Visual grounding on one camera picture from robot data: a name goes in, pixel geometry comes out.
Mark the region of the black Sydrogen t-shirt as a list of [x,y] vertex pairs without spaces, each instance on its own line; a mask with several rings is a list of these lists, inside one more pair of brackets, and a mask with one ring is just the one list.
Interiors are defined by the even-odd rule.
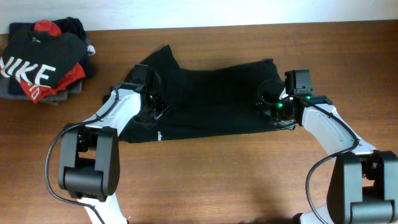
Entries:
[[187,70],[169,45],[142,62],[159,74],[159,95],[169,107],[149,127],[130,120],[119,135],[128,143],[251,134],[286,129],[262,108],[258,91],[268,102],[284,89],[271,59],[217,70]]

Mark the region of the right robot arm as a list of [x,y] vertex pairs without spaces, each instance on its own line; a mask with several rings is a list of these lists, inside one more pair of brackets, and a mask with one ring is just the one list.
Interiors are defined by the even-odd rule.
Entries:
[[[259,85],[257,95],[261,113],[284,129],[303,127],[327,153],[305,180],[311,210],[296,214],[294,223],[397,222],[397,155],[377,150],[355,133],[327,96],[315,94],[308,70],[288,71],[283,81],[266,80]],[[333,161],[334,168],[326,204],[316,207],[310,179],[327,161]]]

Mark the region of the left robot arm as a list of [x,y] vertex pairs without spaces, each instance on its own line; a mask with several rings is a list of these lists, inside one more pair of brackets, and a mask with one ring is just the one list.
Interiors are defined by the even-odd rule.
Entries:
[[85,208],[92,223],[127,223],[116,189],[120,178],[119,135],[129,122],[154,127],[169,109],[159,91],[161,76],[138,64],[90,118],[65,128],[61,137],[58,185],[70,202]]

